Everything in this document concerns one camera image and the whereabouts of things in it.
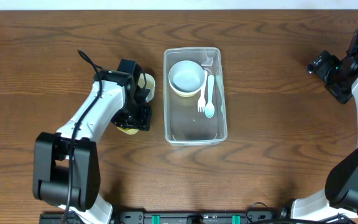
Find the yellow cup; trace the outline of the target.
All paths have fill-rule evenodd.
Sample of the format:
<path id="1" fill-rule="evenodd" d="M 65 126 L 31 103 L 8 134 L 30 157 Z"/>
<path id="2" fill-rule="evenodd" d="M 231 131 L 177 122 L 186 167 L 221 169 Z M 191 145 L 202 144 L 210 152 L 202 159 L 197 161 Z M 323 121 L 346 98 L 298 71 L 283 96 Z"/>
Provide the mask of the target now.
<path id="1" fill-rule="evenodd" d="M 120 131 L 122 131 L 123 133 L 126 133 L 128 135 L 134 135 L 136 133 L 139 132 L 138 129 L 134 129 L 134 128 L 122 128 L 122 127 L 117 127 L 117 129 L 119 129 Z"/>

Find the yellow bowl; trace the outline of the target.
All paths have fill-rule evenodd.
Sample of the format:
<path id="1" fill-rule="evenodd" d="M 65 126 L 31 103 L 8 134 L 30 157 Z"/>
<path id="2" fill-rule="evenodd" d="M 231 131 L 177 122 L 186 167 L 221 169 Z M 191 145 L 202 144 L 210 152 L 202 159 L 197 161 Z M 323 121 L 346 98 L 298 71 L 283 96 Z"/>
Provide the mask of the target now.
<path id="1" fill-rule="evenodd" d="M 188 97 L 192 97 L 192 96 L 196 95 L 200 91 L 200 89 L 191 91 L 191 92 L 185 92 L 185 91 L 180 91 L 180 90 L 177 90 L 174 88 L 173 91 L 181 97 L 188 98 Z"/>

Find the grey bowl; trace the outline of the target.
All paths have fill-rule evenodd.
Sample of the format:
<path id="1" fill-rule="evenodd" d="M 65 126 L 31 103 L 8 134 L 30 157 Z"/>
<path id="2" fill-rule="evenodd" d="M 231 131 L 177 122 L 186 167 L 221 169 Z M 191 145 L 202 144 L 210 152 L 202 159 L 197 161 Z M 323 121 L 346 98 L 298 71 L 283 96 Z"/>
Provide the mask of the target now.
<path id="1" fill-rule="evenodd" d="M 204 70 L 194 61 L 182 60 L 171 67 L 168 81 L 173 89 L 185 92 L 195 91 L 201 89 L 204 83 Z"/>

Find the white plastic fork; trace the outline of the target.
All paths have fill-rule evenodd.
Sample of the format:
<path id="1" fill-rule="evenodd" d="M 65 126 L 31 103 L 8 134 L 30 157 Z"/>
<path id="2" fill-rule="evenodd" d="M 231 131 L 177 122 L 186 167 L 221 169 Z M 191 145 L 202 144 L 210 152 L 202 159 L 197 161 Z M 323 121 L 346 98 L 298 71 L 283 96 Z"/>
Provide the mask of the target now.
<path id="1" fill-rule="evenodd" d="M 204 70 L 204 83 L 201 86 L 200 97 L 198 99 L 198 112 L 200 113 L 204 112 L 206 106 L 206 100 L 204 94 L 205 94 L 207 79 L 208 79 L 208 72 Z"/>

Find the pale blue plastic spoon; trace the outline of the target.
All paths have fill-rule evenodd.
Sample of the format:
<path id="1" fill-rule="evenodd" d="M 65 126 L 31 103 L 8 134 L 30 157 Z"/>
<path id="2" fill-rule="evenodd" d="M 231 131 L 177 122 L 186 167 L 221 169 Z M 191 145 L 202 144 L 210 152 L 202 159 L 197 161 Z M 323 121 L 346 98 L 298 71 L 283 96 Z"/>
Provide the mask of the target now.
<path id="1" fill-rule="evenodd" d="M 204 108 L 204 113 L 207 118 L 212 118 L 214 116 L 215 108 L 213 104 L 213 90 L 214 90 L 214 81 L 215 78 L 213 75 L 208 76 L 208 102 Z"/>

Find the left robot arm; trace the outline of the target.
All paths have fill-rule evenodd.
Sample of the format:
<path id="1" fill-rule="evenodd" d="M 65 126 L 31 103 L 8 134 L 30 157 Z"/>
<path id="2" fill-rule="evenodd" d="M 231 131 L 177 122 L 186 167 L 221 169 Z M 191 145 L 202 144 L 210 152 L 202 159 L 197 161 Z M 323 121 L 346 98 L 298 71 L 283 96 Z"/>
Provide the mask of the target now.
<path id="1" fill-rule="evenodd" d="M 83 223 L 117 223 L 113 206 L 100 195 L 97 143 L 109 124 L 148 131 L 152 115 L 145 74 L 132 69 L 101 69 L 76 114 L 55 133 L 42 132 L 34 145 L 33 196 L 64 209 Z"/>

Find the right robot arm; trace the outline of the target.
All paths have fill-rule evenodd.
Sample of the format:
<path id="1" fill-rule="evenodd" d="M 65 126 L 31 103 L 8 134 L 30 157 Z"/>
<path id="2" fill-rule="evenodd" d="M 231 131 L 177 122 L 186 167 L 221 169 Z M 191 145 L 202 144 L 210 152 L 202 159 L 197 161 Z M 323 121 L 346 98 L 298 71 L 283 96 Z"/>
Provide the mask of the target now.
<path id="1" fill-rule="evenodd" d="M 318 76 L 341 104 L 351 98 L 355 100 L 357 144 L 356 149 L 331 170 L 324 189 L 294 200 L 287 217 L 297 223 L 351 222 L 358 218 L 358 29 L 342 60 L 325 50 L 306 69 Z"/>

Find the clear plastic container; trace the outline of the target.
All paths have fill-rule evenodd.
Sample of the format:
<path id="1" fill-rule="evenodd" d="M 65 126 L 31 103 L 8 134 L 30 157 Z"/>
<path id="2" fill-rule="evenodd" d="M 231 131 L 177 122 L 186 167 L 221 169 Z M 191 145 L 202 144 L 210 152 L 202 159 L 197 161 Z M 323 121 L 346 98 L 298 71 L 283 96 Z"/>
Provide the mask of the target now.
<path id="1" fill-rule="evenodd" d="M 213 75 L 214 116 L 198 112 L 200 91 L 192 97 L 177 95 L 168 81 L 171 67 L 182 60 L 191 60 Z M 208 82 L 204 94 L 208 102 Z M 221 53 L 216 47 L 184 47 L 168 49 L 163 59 L 163 100 L 165 139 L 172 146 L 219 144 L 227 138 L 227 115 Z"/>

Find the white cup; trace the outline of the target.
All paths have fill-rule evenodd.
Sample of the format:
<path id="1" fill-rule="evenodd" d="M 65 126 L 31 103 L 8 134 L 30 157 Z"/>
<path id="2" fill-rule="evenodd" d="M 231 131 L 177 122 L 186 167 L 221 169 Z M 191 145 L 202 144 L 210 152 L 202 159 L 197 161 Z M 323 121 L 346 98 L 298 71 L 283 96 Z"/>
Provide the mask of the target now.
<path id="1" fill-rule="evenodd" d="M 150 102 L 155 94 L 155 80 L 153 76 L 148 73 L 142 73 L 137 84 L 141 89 L 145 89 L 146 91 L 145 102 Z"/>

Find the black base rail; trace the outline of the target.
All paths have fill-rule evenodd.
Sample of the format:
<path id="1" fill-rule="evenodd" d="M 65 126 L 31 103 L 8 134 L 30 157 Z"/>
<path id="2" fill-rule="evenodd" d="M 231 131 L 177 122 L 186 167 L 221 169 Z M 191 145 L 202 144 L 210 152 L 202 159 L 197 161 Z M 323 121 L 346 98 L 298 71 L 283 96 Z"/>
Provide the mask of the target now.
<path id="1" fill-rule="evenodd" d="M 110 224 L 246 224 L 273 220 L 277 213 L 255 209 L 244 213 L 144 213 L 140 211 L 113 213 Z"/>

